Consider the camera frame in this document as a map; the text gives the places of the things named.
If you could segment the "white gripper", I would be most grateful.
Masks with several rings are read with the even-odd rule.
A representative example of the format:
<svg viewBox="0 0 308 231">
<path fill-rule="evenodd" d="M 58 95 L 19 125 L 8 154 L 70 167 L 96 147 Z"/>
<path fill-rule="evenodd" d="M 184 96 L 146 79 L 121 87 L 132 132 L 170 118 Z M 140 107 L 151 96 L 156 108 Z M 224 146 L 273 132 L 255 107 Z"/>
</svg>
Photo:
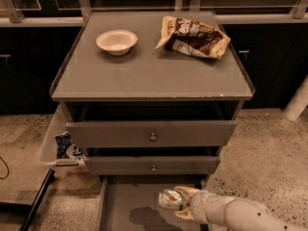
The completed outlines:
<svg viewBox="0 0 308 231">
<path fill-rule="evenodd" d="M 189 208 L 175 212 L 177 217 L 201 224 L 210 223 L 206 208 L 208 200 L 215 196 L 214 193 L 186 186 L 176 186 L 174 189 L 180 192 L 185 200 L 190 200 Z"/>
</svg>

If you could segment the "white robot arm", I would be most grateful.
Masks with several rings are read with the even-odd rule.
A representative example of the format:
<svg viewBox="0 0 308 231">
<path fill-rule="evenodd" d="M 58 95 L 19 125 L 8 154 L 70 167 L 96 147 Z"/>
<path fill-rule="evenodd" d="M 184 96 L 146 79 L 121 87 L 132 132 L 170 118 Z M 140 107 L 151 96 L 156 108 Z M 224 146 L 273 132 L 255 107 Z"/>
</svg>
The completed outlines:
<svg viewBox="0 0 308 231">
<path fill-rule="evenodd" d="M 188 206 L 176 211 L 179 218 L 201 224 L 214 224 L 231 231 L 308 231 L 273 216 L 268 207 L 258 201 L 218 195 L 206 190 L 177 186 Z"/>
</svg>

